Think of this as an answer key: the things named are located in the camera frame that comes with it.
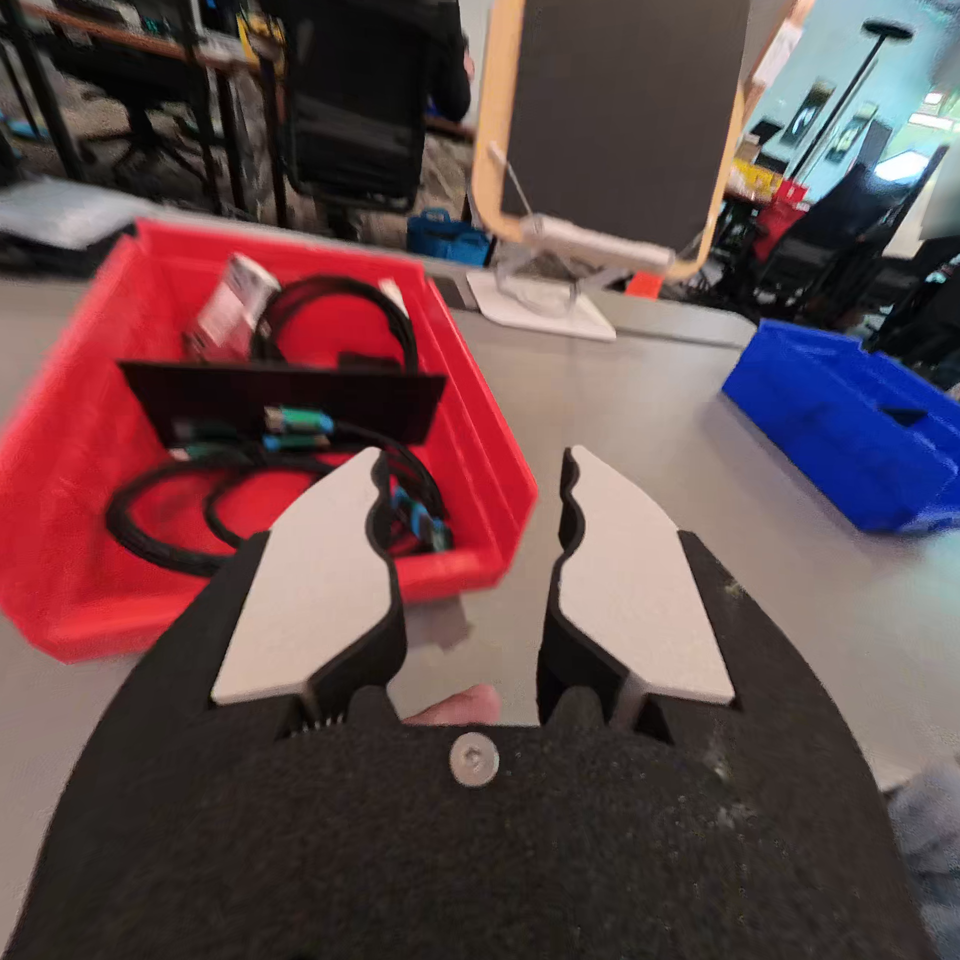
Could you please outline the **person's left hand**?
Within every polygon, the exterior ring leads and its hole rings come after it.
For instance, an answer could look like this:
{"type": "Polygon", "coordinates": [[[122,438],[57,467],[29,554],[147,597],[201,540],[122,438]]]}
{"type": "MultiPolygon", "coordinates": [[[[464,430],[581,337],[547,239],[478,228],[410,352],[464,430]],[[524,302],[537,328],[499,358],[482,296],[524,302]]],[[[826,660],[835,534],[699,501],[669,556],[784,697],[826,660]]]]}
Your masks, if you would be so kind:
{"type": "Polygon", "coordinates": [[[501,697],[492,685],[478,683],[407,717],[407,726],[467,727],[497,725],[501,697]]]}

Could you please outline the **small yellow bin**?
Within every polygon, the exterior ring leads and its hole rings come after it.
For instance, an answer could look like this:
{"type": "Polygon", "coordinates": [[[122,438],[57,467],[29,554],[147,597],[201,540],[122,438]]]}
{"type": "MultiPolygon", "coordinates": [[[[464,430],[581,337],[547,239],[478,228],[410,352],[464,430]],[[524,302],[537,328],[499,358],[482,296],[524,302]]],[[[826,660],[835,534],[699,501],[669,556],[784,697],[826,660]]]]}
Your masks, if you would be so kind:
{"type": "Polygon", "coordinates": [[[755,163],[735,159],[730,169],[726,191],[751,201],[768,203],[779,190],[784,176],[755,163]]]}

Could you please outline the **blue plastic bin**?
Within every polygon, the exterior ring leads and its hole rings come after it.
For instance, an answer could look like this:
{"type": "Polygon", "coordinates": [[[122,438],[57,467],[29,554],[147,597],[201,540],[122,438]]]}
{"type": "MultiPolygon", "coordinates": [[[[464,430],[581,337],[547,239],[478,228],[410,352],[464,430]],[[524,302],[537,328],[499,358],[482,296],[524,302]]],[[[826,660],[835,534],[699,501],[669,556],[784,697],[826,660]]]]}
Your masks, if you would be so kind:
{"type": "Polygon", "coordinates": [[[722,392],[856,529],[958,529],[958,403],[886,354],[765,318],[722,392]],[[928,416],[907,429],[885,405],[928,416]]]}

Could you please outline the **red plastic bin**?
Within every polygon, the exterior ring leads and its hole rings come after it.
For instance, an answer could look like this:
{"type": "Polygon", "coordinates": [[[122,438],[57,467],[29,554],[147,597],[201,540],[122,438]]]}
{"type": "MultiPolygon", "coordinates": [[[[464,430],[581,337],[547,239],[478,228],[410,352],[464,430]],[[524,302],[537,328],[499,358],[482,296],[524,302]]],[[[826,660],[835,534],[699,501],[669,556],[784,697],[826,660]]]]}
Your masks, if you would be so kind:
{"type": "Polygon", "coordinates": [[[116,362],[174,359],[235,253],[282,282],[312,273],[395,281],[420,368],[447,377],[416,453],[438,481],[455,548],[400,558],[402,598],[486,590],[518,552],[534,474],[421,262],[270,227],[142,220],[87,282],[2,432],[2,611],[60,662],[147,649],[204,586],[133,556],[105,527],[114,490],[167,460],[116,362]]]}

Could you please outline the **person's denim legs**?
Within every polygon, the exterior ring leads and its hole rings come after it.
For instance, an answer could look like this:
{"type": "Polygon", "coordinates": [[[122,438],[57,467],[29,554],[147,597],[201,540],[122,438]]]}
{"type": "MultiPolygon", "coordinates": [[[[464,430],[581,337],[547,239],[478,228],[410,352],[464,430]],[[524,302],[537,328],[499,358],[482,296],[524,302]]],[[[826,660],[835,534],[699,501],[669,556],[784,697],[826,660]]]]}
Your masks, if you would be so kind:
{"type": "Polygon", "coordinates": [[[895,787],[887,811],[921,905],[958,910],[958,761],[929,766],[895,787]]]}

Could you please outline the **red bag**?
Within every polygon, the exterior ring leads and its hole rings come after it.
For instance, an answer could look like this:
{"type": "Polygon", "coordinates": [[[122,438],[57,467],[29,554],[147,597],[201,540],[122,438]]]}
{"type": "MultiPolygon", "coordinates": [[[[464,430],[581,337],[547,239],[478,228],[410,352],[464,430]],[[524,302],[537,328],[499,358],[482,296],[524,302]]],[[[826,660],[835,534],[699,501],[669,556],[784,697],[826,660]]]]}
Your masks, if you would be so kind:
{"type": "Polygon", "coordinates": [[[810,210],[808,187],[793,179],[781,181],[774,195],[757,215],[754,222],[751,254],[758,263],[764,263],[785,233],[810,210]]]}

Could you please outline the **black divider of red bin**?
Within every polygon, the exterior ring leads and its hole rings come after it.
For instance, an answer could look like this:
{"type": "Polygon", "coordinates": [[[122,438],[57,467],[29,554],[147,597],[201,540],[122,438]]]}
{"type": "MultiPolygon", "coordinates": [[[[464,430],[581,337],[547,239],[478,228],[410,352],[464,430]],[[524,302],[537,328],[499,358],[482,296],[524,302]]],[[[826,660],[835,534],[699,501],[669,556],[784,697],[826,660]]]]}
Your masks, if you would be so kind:
{"type": "Polygon", "coordinates": [[[426,442],[449,378],[440,373],[271,364],[116,362],[163,448],[266,433],[267,409],[320,412],[332,422],[426,442]]]}

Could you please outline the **blue bag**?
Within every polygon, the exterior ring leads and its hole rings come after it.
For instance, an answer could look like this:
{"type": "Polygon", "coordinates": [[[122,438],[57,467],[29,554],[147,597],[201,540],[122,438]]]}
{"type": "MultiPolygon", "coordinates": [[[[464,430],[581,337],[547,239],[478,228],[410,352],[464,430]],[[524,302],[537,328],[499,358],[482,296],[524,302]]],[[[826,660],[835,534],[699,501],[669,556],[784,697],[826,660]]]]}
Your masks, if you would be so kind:
{"type": "Polygon", "coordinates": [[[491,239],[470,221],[455,220],[441,207],[430,207],[406,221],[406,251],[424,258],[484,267],[491,239]]]}

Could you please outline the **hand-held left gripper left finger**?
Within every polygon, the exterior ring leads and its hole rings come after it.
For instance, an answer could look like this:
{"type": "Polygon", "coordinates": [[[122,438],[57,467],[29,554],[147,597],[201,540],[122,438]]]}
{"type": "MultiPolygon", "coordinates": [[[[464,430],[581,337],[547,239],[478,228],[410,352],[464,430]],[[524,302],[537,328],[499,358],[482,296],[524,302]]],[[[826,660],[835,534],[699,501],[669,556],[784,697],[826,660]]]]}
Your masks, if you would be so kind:
{"type": "Polygon", "coordinates": [[[211,698],[219,707],[292,695],[347,707],[385,687],[407,653],[389,532],[386,453],[366,447],[270,527],[211,698]]]}

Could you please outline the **wood-framed dark board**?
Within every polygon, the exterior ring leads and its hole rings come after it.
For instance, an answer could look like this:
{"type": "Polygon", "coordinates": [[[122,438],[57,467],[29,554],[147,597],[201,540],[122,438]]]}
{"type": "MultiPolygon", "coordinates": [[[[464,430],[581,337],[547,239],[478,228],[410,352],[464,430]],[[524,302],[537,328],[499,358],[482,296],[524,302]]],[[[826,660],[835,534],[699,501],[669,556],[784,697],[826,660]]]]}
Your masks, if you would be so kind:
{"type": "Polygon", "coordinates": [[[500,1],[471,190],[501,241],[679,281],[742,128],[749,1],[500,1]]]}

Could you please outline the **black floor lamp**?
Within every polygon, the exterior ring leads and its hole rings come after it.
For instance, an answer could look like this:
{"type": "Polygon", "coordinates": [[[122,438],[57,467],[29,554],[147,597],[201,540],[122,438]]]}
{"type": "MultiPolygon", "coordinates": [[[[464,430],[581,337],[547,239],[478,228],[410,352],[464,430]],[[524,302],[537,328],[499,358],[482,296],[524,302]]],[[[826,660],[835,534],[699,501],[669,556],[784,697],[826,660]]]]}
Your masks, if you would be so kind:
{"type": "Polygon", "coordinates": [[[801,178],[821,143],[828,136],[840,115],[843,114],[847,102],[849,102],[854,95],[855,90],[865,77],[869,68],[873,65],[884,44],[888,42],[909,43],[913,41],[915,36],[915,30],[905,24],[876,18],[865,20],[861,25],[861,33],[873,39],[870,51],[864,57],[844,91],[839,95],[838,100],[834,103],[833,109],[826,116],[820,129],[814,134],[803,154],[789,169],[789,178],[791,180],[798,181],[801,178]]]}

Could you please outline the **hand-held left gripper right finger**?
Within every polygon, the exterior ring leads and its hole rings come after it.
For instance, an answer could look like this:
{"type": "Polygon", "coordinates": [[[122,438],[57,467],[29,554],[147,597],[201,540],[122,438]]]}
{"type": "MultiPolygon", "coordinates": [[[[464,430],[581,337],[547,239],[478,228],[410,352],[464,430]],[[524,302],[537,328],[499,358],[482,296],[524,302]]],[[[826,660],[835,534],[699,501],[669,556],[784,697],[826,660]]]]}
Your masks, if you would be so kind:
{"type": "Polygon", "coordinates": [[[666,511],[582,445],[563,451],[559,498],[536,703],[585,688],[602,706],[651,695],[731,705],[734,684],[666,511]]]}

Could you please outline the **black office chair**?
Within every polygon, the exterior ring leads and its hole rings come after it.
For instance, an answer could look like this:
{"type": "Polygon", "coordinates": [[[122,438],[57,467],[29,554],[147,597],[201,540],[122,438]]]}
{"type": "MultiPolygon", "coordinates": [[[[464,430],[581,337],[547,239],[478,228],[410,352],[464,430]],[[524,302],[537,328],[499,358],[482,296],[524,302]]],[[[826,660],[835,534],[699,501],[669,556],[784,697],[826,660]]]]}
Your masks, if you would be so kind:
{"type": "Polygon", "coordinates": [[[459,2],[272,2],[285,43],[287,171],[330,232],[355,241],[354,210],[412,210],[426,116],[458,124],[474,63],[459,2]]]}

